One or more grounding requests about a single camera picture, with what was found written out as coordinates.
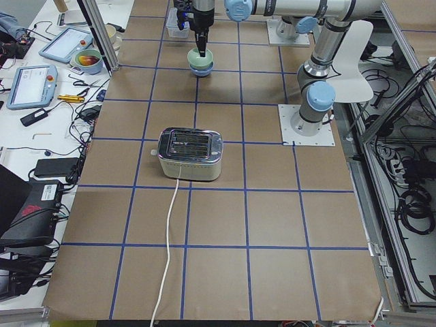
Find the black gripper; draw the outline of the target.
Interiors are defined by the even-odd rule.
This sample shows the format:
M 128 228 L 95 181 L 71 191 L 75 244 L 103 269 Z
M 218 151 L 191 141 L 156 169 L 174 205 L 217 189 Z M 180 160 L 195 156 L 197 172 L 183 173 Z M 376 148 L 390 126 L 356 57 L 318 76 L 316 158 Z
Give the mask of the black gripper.
M 214 23 L 215 1 L 214 0 L 193 0 L 191 2 L 193 13 L 193 27 L 196 37 L 196 46 L 201 57 L 206 56 L 208 30 Z

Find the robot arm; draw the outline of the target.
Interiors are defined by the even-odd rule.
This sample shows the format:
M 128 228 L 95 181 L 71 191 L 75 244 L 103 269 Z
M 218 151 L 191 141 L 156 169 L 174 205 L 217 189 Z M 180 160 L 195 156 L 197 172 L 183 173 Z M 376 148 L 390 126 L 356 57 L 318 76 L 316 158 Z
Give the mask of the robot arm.
M 305 14 L 325 18 L 311 58 L 298 71 L 302 105 L 292 117 L 292 128 L 302 136 L 315 136 L 325 114 L 331 109 L 336 93 L 326 82 L 334 57 L 349 26 L 377 8 L 370 1 L 304 1 Z
M 381 1 L 225 1 L 228 18 L 242 22 L 252 15 L 262 16 L 312 16 L 314 18 L 333 17 L 339 22 L 349 22 L 366 18 L 381 6 Z M 214 23 L 214 1 L 180 1 L 175 3 L 181 12 L 193 15 L 189 21 L 194 31 L 196 46 L 201 57 L 206 56 L 209 28 Z

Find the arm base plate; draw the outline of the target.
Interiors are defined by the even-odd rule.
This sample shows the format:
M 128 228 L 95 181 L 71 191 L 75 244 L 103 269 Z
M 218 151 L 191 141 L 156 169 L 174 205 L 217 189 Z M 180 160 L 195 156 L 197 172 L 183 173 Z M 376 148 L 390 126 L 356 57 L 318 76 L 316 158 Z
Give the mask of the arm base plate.
M 280 19 L 266 21 L 268 41 L 271 46 L 309 47 L 308 34 L 299 34 L 294 25 Z
M 299 113 L 300 105 L 279 104 L 282 144 L 285 146 L 335 146 L 326 112 L 318 123 L 309 123 Z

